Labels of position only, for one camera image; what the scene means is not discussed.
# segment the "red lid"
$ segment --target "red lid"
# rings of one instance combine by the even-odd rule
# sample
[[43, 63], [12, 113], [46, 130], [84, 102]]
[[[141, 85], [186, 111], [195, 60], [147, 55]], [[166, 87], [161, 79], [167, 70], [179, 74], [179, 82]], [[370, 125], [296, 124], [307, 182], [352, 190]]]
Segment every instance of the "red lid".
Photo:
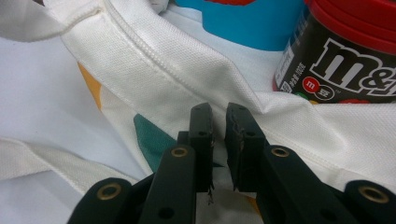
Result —
[[362, 45], [396, 55], [396, 2], [308, 0], [314, 17], [329, 30]]

